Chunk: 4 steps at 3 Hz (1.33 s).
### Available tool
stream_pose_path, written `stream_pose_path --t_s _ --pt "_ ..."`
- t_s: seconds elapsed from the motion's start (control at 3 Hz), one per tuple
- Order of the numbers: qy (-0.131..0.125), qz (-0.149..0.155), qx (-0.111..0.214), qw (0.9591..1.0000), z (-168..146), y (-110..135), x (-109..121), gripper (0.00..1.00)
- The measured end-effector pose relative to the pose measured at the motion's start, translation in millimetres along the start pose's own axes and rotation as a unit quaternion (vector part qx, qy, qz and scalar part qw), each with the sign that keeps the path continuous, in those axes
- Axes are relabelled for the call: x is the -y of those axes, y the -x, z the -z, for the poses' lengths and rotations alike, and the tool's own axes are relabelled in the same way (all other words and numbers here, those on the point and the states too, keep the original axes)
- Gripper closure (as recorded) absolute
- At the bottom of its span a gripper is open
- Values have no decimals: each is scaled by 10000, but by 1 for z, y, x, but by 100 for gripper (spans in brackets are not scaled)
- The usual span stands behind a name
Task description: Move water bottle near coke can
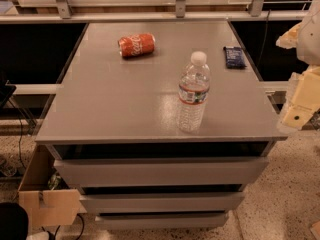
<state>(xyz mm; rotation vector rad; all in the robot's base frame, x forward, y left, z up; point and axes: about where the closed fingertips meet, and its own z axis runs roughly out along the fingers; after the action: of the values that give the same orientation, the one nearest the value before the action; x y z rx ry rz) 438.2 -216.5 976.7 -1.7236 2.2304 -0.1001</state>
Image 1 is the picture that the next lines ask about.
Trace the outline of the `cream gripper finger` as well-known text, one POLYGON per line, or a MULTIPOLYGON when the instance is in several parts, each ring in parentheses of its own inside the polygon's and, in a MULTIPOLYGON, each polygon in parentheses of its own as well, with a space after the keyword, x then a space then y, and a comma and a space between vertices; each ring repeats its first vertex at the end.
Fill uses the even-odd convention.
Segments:
POLYGON ((285 103, 281 109, 279 131, 298 131, 320 109, 320 66, 309 66, 288 80, 285 103))
POLYGON ((284 49, 292 49, 297 46, 298 32, 301 27, 301 23, 298 23, 281 35, 277 41, 276 45, 284 49))

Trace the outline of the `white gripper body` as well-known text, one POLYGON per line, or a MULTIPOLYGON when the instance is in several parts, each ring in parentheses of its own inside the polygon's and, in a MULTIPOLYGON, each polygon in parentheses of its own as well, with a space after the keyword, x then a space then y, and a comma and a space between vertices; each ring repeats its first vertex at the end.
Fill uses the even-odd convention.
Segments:
POLYGON ((320 0, 312 1, 301 22, 296 51, 299 60, 320 65, 320 0))

